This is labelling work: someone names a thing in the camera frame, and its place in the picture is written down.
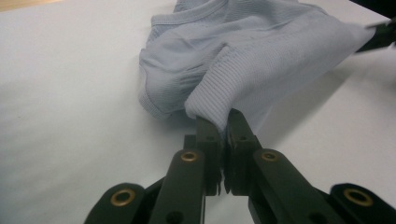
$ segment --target white surface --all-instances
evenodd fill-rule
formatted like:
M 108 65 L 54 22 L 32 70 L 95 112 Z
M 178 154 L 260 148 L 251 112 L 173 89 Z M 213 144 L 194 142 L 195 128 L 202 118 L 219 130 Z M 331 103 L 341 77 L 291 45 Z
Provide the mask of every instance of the white surface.
M 305 1 L 342 21 L 384 18 Z M 82 223 L 121 182 L 165 175 L 194 121 L 137 102 L 150 17 L 175 1 L 68 0 L 0 13 L 0 223 Z M 396 50 L 349 57 L 274 108 L 258 133 L 314 185 L 362 185 L 396 206 Z M 252 223 L 246 198 L 207 198 L 205 223 Z

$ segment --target garment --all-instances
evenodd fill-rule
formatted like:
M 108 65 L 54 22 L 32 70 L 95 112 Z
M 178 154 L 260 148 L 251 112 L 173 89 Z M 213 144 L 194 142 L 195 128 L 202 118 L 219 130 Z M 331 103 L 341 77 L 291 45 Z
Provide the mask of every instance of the garment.
M 178 0 L 173 14 L 151 23 L 141 105 L 158 119 L 186 109 L 221 132 L 231 108 L 258 130 L 271 105 L 374 35 L 294 0 Z

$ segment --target metal rivet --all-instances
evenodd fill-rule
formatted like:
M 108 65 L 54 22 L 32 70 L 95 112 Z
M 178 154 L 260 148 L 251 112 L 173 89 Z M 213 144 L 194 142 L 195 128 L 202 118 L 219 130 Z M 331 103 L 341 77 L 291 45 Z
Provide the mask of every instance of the metal rivet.
M 344 196 L 351 202 L 360 206 L 369 207 L 373 205 L 373 199 L 368 194 L 358 189 L 345 189 Z
M 262 153 L 262 159 L 265 161 L 277 161 L 278 156 L 274 152 Z
M 181 155 L 183 161 L 196 161 L 198 160 L 198 155 L 195 152 L 185 152 Z
M 110 201 L 114 206 L 122 207 L 131 203 L 134 200 L 135 195 L 136 194 L 132 189 L 120 189 L 111 196 Z

